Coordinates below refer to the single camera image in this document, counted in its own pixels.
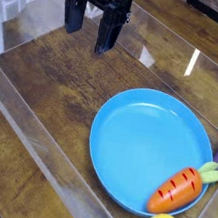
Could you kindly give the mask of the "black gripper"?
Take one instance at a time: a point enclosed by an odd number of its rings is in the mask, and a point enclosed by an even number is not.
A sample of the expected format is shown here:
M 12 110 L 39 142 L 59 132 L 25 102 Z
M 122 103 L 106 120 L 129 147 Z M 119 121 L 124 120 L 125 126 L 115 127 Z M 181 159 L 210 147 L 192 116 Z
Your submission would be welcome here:
M 121 10 L 115 12 L 107 9 L 100 19 L 95 52 L 101 55 L 114 47 L 127 17 L 130 16 L 133 0 L 65 0 L 64 24 L 67 33 L 74 33 L 82 29 L 86 1 L 101 10 L 110 4 L 115 4 Z

